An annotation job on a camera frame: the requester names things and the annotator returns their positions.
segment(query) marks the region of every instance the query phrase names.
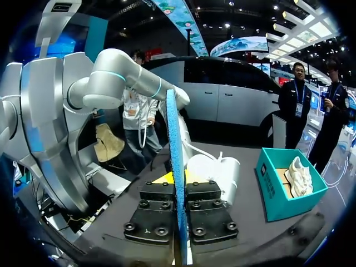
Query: man in white jacket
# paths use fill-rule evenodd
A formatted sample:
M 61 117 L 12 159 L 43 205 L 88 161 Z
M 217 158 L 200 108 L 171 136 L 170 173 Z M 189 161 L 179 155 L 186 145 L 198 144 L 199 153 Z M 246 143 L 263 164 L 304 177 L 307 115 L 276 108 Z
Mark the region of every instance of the man in white jacket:
M 145 54 L 136 51 L 132 58 L 137 64 L 141 65 Z M 125 130 L 127 144 L 137 155 L 139 168 L 142 170 L 162 150 L 154 128 L 158 101 L 129 90 L 124 90 L 122 100 L 123 129 Z M 145 157 L 142 153 L 143 149 L 139 142 L 139 125 L 141 129 L 141 144 L 144 141 L 144 133 L 147 128 L 145 148 L 148 149 L 151 157 Z

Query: black pants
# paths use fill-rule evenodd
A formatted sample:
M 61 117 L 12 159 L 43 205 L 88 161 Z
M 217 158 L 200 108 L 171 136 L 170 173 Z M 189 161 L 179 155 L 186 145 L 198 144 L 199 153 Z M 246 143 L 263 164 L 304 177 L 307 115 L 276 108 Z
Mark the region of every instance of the black pants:
M 286 122 L 285 148 L 295 149 L 306 125 L 306 119 L 294 118 Z
M 315 166 L 315 169 L 319 174 L 322 174 L 325 166 L 328 164 L 332 153 L 338 144 L 340 131 L 322 129 L 317 139 L 315 140 L 315 144 L 309 154 L 309 162 Z

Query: person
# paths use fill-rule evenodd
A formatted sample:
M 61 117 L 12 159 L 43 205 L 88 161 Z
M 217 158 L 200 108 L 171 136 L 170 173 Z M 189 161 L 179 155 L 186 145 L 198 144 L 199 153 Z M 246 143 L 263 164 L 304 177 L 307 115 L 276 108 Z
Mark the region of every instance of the person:
M 286 122 L 286 149 L 295 149 L 303 134 L 312 95 L 304 82 L 304 66 L 295 63 L 293 73 L 294 80 L 283 84 L 278 98 L 280 116 Z
M 139 65 L 144 62 L 145 54 L 140 51 L 135 51 L 131 54 L 132 59 Z M 135 91 L 126 88 L 122 95 L 123 101 L 123 129 L 128 146 L 136 154 L 138 165 L 142 170 L 161 150 L 162 146 L 159 143 L 154 124 L 157 111 L 157 100 L 140 95 Z M 139 125 L 141 129 L 141 144 L 144 141 L 144 132 L 146 131 L 145 147 L 149 154 L 145 156 L 139 141 Z
M 339 81 L 338 61 L 328 60 L 327 69 L 332 84 L 324 100 L 325 114 L 322 129 L 309 154 L 310 163 L 315 165 L 315 169 L 320 174 L 338 144 L 343 126 L 349 122 L 349 98 L 346 89 Z

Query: man in dark uniform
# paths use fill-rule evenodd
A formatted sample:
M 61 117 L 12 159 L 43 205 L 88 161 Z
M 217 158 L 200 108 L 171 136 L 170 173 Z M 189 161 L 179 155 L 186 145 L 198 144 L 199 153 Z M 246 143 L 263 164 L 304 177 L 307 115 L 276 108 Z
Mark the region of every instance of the man in dark uniform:
M 278 98 L 281 118 L 286 122 L 286 149 L 295 149 L 303 134 L 312 95 L 304 82 L 304 66 L 295 63 L 293 73 L 294 80 L 283 84 Z
M 327 62 L 328 73 L 332 80 L 324 100 L 325 114 L 322 129 L 319 132 L 309 155 L 312 165 L 322 173 L 327 165 L 344 125 L 349 123 L 349 98 L 346 89 L 339 81 L 339 63 L 337 60 Z

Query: dark jacket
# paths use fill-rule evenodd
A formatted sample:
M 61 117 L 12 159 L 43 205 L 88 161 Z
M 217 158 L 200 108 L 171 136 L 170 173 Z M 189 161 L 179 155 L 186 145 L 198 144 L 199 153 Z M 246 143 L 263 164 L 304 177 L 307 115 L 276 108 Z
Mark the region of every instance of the dark jacket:
M 343 125 L 349 124 L 349 96 L 340 83 L 333 83 L 328 88 L 327 98 L 332 101 L 334 106 L 329 114 L 324 115 L 322 129 L 331 129 L 340 134 Z
M 306 120 L 308 117 L 308 113 L 310 110 L 310 100 L 312 98 L 311 90 L 305 85 L 305 82 L 301 81 L 290 81 L 283 84 L 279 98 L 278 98 L 278 106 L 280 109 L 281 117 L 286 121 L 291 121 L 294 119 L 298 119 L 295 116 L 296 103 L 303 103 L 303 110 L 301 113 L 301 119 Z

